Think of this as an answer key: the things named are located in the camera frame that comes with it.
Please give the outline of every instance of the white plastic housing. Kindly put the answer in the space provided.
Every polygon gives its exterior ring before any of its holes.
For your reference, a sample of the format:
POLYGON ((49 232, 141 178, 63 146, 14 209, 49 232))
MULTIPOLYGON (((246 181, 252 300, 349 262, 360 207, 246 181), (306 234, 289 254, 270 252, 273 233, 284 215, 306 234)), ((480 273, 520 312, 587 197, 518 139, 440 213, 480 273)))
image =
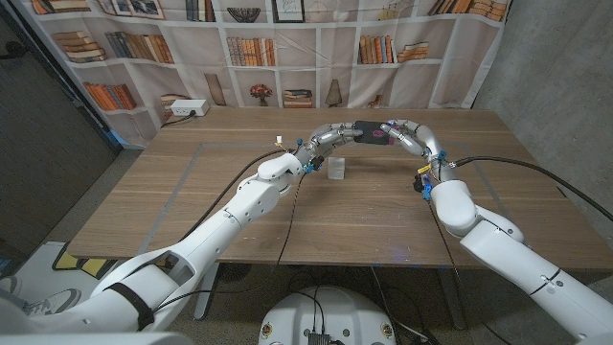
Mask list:
MULTIPOLYGON (((301 292, 313 296, 315 287, 301 292)), ((391 325, 390 319, 368 298, 342 287, 319 287, 316 297, 324 310, 326 334, 331 336, 331 340, 340 340, 345 345, 396 344, 394 335, 388 338, 381 331, 383 324, 391 325), (349 331, 349 336, 343 335, 345 330, 349 331)), ((307 345, 305 330, 313 329, 314 311, 313 300, 304 295, 294 293, 285 297, 264 317, 261 325, 270 324, 272 334, 264 337, 260 331, 259 344, 307 345)), ((319 307, 315 325, 315 331, 320 334, 322 318, 319 307)))

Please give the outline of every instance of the black strap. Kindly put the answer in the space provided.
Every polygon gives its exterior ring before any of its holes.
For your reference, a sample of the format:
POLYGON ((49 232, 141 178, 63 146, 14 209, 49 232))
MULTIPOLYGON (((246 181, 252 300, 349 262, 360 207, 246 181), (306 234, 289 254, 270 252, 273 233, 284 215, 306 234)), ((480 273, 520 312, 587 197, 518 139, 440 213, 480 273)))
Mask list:
POLYGON ((136 294, 134 290, 122 283, 115 283, 112 286, 105 288, 105 290, 107 289, 112 289, 113 291, 121 294, 129 303, 132 304, 132 307, 138 311, 138 331, 142 331, 148 324, 153 323, 153 310, 151 310, 147 303, 145 303, 141 296, 136 294))

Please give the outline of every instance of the bowl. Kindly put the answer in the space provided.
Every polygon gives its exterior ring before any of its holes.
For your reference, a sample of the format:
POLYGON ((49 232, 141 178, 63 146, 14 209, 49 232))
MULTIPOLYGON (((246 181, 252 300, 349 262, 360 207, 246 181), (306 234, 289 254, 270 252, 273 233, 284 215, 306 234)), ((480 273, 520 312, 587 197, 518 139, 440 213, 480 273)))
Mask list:
POLYGON ((228 13, 237 20, 238 23, 253 23, 260 15, 260 9, 257 8, 228 8, 228 13))

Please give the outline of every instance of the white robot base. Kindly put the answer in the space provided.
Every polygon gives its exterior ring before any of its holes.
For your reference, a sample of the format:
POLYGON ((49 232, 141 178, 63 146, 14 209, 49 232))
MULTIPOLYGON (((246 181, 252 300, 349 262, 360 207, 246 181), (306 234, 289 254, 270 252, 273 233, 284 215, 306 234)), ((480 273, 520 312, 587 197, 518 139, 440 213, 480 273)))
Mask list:
MULTIPOLYGON (((300 292, 314 296, 316 287, 300 292)), ((292 293, 264 317, 260 345, 289 344, 375 344, 394 345, 392 323, 386 313, 363 295, 342 287, 317 288, 317 302, 300 293, 292 293), (315 312, 315 333, 313 313, 315 312)))

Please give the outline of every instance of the wire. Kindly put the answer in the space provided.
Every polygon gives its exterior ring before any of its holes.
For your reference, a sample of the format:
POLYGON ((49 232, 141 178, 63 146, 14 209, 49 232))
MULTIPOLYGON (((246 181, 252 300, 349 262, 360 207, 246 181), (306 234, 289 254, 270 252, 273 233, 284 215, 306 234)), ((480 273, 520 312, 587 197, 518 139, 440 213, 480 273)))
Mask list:
POLYGON ((611 215, 608 211, 606 211, 598 202, 594 201, 591 197, 585 195, 580 190, 578 190, 577 188, 573 187, 570 183, 564 181, 559 176, 555 175, 553 172, 550 172, 550 171, 548 171, 546 169, 543 169, 543 168, 541 168, 539 166, 536 166, 534 164, 530 164, 530 163, 527 163, 527 162, 515 160, 515 159, 502 158, 502 157, 491 157, 491 156, 466 157, 466 158, 459 159, 459 160, 457 160, 457 161, 455 161, 453 163, 455 164, 455 167, 461 167, 462 165, 464 165, 466 163, 470 163, 472 161, 503 162, 503 163, 516 164, 516 165, 519 165, 519 166, 522 166, 522 167, 526 167, 526 168, 530 168, 530 169, 536 170, 537 172, 543 173, 543 174, 547 175, 548 177, 552 178, 555 182, 557 182, 557 183, 561 184, 562 186, 566 187, 571 192, 573 192, 574 194, 576 194, 577 196, 579 196, 580 198, 585 200, 587 203, 592 205, 595 209, 597 209, 600 213, 602 213, 609 220, 613 221, 613 215, 611 215))
MULTIPOLYGON (((278 151, 268 152, 267 155, 270 155, 270 154, 273 154, 273 153, 277 153, 277 152, 278 151)), ((249 166, 245 167, 245 169, 243 169, 243 172, 241 172, 241 173, 244 173, 244 171, 246 171, 248 167, 249 166)), ((198 293, 211 293, 211 294, 215 294, 215 293, 245 293, 245 292, 250 292, 250 291, 256 290, 258 288, 261 288, 264 284, 266 284, 268 282, 268 280, 270 280, 270 278, 272 278, 272 276, 275 274, 275 271, 277 270, 277 267, 279 267, 279 262, 281 261, 281 257, 283 256, 283 254, 285 252, 285 246, 287 245, 287 240, 289 240, 289 234, 291 233, 291 225, 294 222, 294 213, 296 211, 296 201, 298 201, 298 191, 300 191, 300 185, 303 183, 303 179, 305 178, 305 176, 306 176, 306 174, 303 174, 303 176, 300 178, 300 181, 298 182, 298 185, 296 186, 296 194, 294 196, 294 205, 293 205, 292 210, 291 210, 291 219, 289 220, 289 228, 287 229, 287 235, 285 236, 284 246, 281 248, 281 253, 279 253, 279 258, 277 259, 277 262, 275 263, 275 266, 273 267, 273 269, 270 272, 270 274, 266 277, 266 279, 264 279, 263 281, 261 281, 261 283, 257 284, 254 287, 246 288, 246 289, 243 289, 243 290, 236 290, 236 291, 217 291, 217 290, 208 290, 208 289, 194 290, 194 291, 191 291, 191 292, 188 292, 188 293, 184 293, 184 294, 182 294, 180 296, 174 297, 171 300, 169 300, 168 302, 162 303, 157 308, 155 308, 153 310, 153 312, 157 312, 160 309, 162 309, 163 307, 165 307, 165 306, 167 306, 167 305, 169 305, 171 303, 174 303, 174 302, 176 302, 176 301, 178 301, 178 300, 180 300, 182 298, 185 298, 185 297, 188 297, 188 296, 192 296, 192 295, 198 294, 198 293)))
POLYGON ((249 164, 247 164, 235 177, 234 179, 226 186, 226 188, 223 190, 223 192, 221 192, 221 194, 217 197, 217 199, 213 202, 213 204, 211 204, 211 207, 209 207, 209 209, 207 210, 207 212, 204 213, 204 215, 202 215, 202 217, 200 217, 200 219, 192 226, 192 228, 183 236, 183 238, 181 238, 181 241, 185 240, 185 238, 187 238, 198 226, 200 226, 200 224, 202 224, 202 222, 204 221, 204 219, 206 219, 211 212, 213 211, 213 209, 217 206, 217 204, 221 201, 221 199, 226 195, 226 193, 228 193, 228 191, 230 190, 230 188, 232 188, 232 186, 237 183, 238 179, 249 169, 251 168, 251 166, 253 166, 254 164, 258 163, 259 161, 261 161, 262 159, 273 155, 275 153, 281 153, 281 152, 285 152, 284 149, 275 149, 272 150, 268 153, 265 153, 263 155, 261 155, 260 157, 252 160, 251 162, 249 162, 249 164))
POLYGON ((376 276, 376 272, 375 272, 375 268, 371 266, 371 271, 373 272, 373 276, 375 276, 375 280, 376 280, 376 285, 379 287, 379 292, 381 293, 381 298, 383 299, 383 306, 385 307, 385 311, 387 311, 387 315, 390 317, 391 320, 394 320, 396 323, 398 323, 400 325, 400 327, 402 327, 403 329, 417 335, 420 336, 422 339, 424 339, 425 341, 429 341, 428 337, 423 335, 422 333, 419 333, 415 330, 413 330, 412 328, 405 326, 404 324, 398 322, 398 320, 396 320, 392 314, 390 313, 390 309, 387 307, 387 301, 385 300, 385 293, 383 293, 383 289, 381 288, 381 283, 379 282, 379 278, 376 276))
POLYGON ((395 290, 397 292, 400 293, 400 295, 403 298, 406 298, 407 300, 411 301, 411 304, 413 305, 413 307, 415 307, 415 309, 418 312, 418 317, 420 319, 420 326, 421 326, 421 331, 424 332, 425 331, 425 322, 423 322, 423 316, 421 314, 421 310, 420 307, 418 307, 418 304, 415 302, 415 300, 413 298, 411 298, 411 296, 409 296, 406 292, 402 291, 401 289, 397 288, 397 287, 384 287, 383 288, 383 292, 385 291, 389 291, 389 290, 395 290))
MULTIPOLYGON (((306 294, 306 293, 304 293, 304 292, 301 292, 301 291, 293 291, 292 293, 298 293, 298 294, 301 294, 301 295, 303 295, 303 296, 306 296, 306 297, 308 297, 308 298, 312 299, 312 300, 313 300, 313 303, 314 303, 316 306, 319 306, 319 311, 320 311, 320 312, 321 312, 321 314, 322 314, 322 334, 323 334, 323 333, 326 331, 326 328, 324 327, 324 309, 322 308, 322 305, 321 305, 321 304, 319 304, 319 302, 318 302, 318 301, 315 299, 315 297, 310 296, 310 295, 308 295, 308 294, 306 294)), ((317 314, 317 307, 315 307, 315 313, 313 314, 313 332, 314 332, 314 333, 316 333, 316 331, 315 331, 315 315, 316 315, 316 314, 317 314)))
MULTIPOLYGON (((460 278, 460 273, 458 273, 458 267, 456 266, 456 263, 454 262, 453 257, 451 256, 451 250, 449 250, 449 245, 447 244, 447 240, 445 239, 443 235, 443 230, 441 230, 441 226, 439 225, 439 220, 434 215, 434 210, 432 209, 432 203, 430 201, 426 201, 426 202, 428 203, 428 207, 430 208, 430 213, 432 214, 432 218, 434 219, 434 222, 437 224, 437 228, 439 229, 439 234, 441 235, 441 238, 443 239, 444 247, 447 250, 447 255, 449 256, 449 260, 451 260, 451 265, 453 266, 453 270, 456 274, 456 278, 460 286, 460 292, 464 296, 465 300, 467 300, 465 296, 464 284, 462 283, 462 279, 460 278)), ((504 342, 507 345, 512 345, 510 342, 508 342, 507 339, 502 337, 502 335, 498 334, 495 330, 493 330, 487 323, 485 323, 484 321, 481 321, 481 324, 484 325, 488 329, 488 331, 494 334, 502 342, 504 342)))
POLYGON ((188 120, 190 120, 190 119, 191 119, 192 117, 194 117, 194 116, 195 116, 195 110, 192 110, 192 111, 190 111, 190 115, 188 115, 188 116, 184 117, 184 118, 183 118, 183 119, 181 119, 181 120, 177 120, 177 121, 170 121, 169 123, 165 123, 165 124, 163 124, 163 125, 162 125, 162 128, 164 128, 164 127, 168 127, 168 126, 174 126, 174 125, 176 125, 176 124, 178 124, 178 123, 181 123, 181 122, 184 122, 184 121, 188 121, 188 120))

